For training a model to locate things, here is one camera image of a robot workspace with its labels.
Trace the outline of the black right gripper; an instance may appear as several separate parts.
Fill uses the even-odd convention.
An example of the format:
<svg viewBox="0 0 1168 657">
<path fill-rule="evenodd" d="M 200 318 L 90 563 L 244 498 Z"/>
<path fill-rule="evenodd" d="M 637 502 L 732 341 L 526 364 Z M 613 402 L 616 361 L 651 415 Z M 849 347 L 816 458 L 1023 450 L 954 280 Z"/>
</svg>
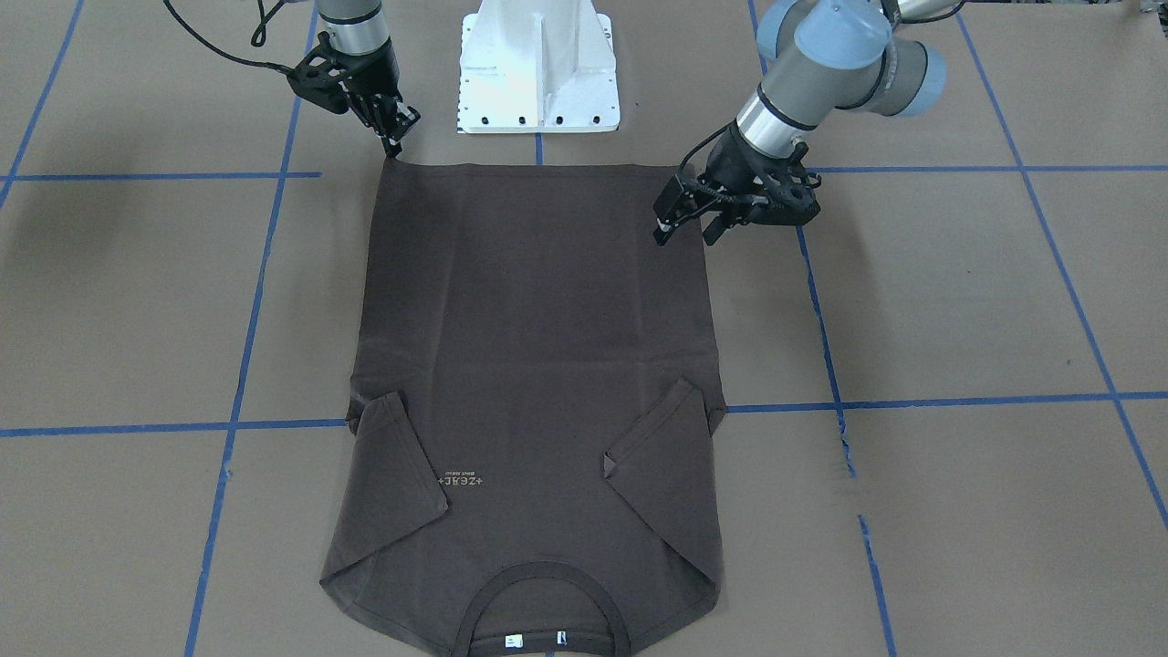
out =
<svg viewBox="0 0 1168 657">
<path fill-rule="evenodd" d="M 385 157 L 397 158 L 404 137 L 420 120 L 420 112 L 401 101 L 392 42 L 385 41 L 361 55 L 338 51 L 338 62 L 345 70 L 342 87 L 349 108 L 382 141 Z"/>
</svg>

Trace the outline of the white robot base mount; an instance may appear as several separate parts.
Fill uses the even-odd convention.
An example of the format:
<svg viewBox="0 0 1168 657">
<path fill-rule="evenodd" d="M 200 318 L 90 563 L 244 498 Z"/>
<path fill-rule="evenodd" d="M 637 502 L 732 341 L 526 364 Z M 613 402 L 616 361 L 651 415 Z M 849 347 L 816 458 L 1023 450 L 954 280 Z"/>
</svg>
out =
<svg viewBox="0 0 1168 657">
<path fill-rule="evenodd" d="M 484 1 L 463 18 L 460 37 L 460 133 L 621 125 L 612 21 L 592 1 Z"/>
</svg>

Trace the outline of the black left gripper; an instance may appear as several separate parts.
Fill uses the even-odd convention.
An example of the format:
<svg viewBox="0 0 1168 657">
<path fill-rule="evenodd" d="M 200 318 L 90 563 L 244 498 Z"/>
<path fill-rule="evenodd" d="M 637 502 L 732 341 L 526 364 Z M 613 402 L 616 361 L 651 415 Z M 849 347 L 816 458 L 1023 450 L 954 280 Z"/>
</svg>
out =
<svg viewBox="0 0 1168 657">
<path fill-rule="evenodd" d="M 705 245 L 716 245 L 726 230 L 735 227 L 735 215 L 746 215 L 752 205 L 762 203 L 762 187 L 748 166 L 748 153 L 756 152 L 735 123 L 726 123 L 709 157 L 705 158 L 704 181 L 673 174 L 654 201 L 656 245 L 666 245 L 673 233 L 693 219 L 719 205 L 721 213 L 705 224 Z M 746 198 L 730 203 L 726 198 Z"/>
</svg>

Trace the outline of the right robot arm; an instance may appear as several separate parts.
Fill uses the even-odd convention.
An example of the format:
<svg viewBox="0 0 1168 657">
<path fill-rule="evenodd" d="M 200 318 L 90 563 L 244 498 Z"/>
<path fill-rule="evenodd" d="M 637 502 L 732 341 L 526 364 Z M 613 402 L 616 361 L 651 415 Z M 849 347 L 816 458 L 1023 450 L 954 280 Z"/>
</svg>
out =
<svg viewBox="0 0 1168 657">
<path fill-rule="evenodd" d="M 322 30 L 304 64 L 313 103 L 335 115 L 352 111 L 397 158 L 420 120 L 399 89 L 398 62 L 382 1 L 317 1 Z"/>
</svg>

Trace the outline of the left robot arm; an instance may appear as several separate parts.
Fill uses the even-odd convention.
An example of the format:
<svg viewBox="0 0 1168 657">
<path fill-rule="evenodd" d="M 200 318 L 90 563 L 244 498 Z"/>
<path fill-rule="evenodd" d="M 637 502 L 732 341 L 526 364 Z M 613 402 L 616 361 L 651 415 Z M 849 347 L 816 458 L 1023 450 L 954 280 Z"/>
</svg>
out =
<svg viewBox="0 0 1168 657">
<path fill-rule="evenodd" d="M 906 25 L 955 16 L 959 1 L 777 1 L 756 25 L 767 72 L 734 120 L 705 137 L 704 170 L 683 162 L 653 209 L 663 245 L 712 214 L 712 245 L 738 224 L 808 224 L 821 180 L 804 165 L 806 138 L 834 110 L 909 117 L 943 95 L 947 67 L 925 43 L 897 37 Z"/>
</svg>

